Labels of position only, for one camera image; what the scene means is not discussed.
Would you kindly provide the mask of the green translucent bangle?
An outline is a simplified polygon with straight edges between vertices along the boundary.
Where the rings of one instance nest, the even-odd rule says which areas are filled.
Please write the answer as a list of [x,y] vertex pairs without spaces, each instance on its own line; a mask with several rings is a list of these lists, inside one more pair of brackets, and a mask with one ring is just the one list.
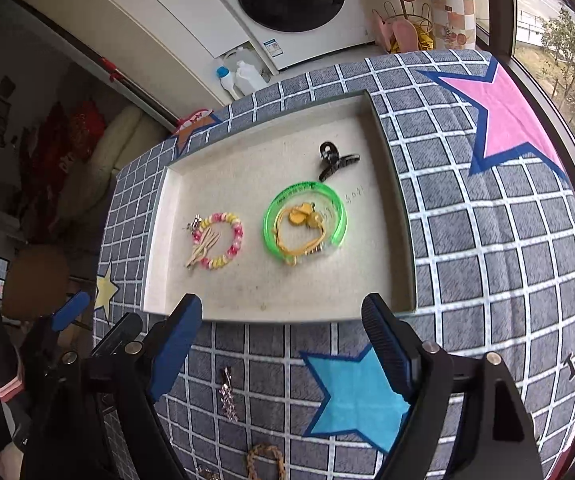
[[263,238],[271,255],[289,266],[343,243],[348,216],[341,197],[326,184],[294,183],[266,209]]

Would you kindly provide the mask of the black claw hair clip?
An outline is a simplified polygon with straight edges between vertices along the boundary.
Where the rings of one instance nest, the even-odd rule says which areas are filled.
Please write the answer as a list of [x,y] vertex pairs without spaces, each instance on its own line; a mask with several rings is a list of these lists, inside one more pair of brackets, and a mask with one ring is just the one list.
[[320,157],[322,160],[322,171],[319,174],[319,181],[324,182],[336,174],[338,170],[360,162],[359,154],[339,154],[336,145],[330,141],[325,141],[319,146]]

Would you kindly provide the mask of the wooden chair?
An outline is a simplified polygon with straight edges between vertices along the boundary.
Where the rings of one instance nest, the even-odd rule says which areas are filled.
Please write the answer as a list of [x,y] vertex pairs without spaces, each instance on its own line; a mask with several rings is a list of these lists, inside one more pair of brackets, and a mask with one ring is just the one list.
[[61,249],[38,245],[22,249],[3,286],[2,313],[27,322],[56,312],[66,300],[70,268]]

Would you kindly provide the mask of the beige sofa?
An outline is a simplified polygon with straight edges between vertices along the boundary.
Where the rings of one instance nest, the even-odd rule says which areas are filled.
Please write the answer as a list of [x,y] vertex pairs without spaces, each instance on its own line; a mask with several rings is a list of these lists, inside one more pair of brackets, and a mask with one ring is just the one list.
[[74,219],[97,206],[120,170],[164,141],[168,130],[128,105],[105,129],[88,162],[76,162],[60,195],[58,216]]

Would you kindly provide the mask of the green shallow tray box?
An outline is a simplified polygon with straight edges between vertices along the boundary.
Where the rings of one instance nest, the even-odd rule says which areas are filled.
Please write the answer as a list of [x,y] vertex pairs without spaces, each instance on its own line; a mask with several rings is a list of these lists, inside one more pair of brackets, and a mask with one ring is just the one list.
[[210,321],[356,320],[362,299],[417,307],[411,226],[373,99],[291,110],[164,171],[142,307],[198,296]]

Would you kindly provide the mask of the blue cap detergent bottle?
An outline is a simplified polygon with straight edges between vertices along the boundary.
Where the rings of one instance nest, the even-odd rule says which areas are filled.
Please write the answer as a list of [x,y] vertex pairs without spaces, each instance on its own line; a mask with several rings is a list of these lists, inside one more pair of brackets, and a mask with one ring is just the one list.
[[222,88],[224,88],[225,92],[231,96],[231,99],[233,99],[233,101],[240,99],[233,73],[231,73],[226,66],[219,66],[216,70],[216,74]]

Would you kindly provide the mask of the white plastic bottle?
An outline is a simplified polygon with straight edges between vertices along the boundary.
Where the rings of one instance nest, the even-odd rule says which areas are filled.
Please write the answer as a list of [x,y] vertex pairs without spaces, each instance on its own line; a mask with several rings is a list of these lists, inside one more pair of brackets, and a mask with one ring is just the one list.
[[253,64],[244,61],[237,62],[236,86],[245,95],[250,96],[256,91],[267,87],[267,81]]

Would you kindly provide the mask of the lower white washing machine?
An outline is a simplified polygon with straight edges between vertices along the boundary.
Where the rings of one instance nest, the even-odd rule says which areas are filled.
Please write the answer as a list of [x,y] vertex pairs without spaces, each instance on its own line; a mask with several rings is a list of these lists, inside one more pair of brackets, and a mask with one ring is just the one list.
[[360,0],[222,0],[280,72],[372,41]]

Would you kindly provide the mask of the metal slipper rack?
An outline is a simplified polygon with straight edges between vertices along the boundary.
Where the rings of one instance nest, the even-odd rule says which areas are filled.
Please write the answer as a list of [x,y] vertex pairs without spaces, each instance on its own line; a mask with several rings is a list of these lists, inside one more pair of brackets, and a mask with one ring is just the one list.
[[391,1],[385,1],[384,14],[372,9],[371,28],[375,43],[385,53],[407,53],[435,49],[432,18],[429,16],[429,3],[422,4],[420,14],[406,7],[415,0],[399,0],[400,10],[396,11]]

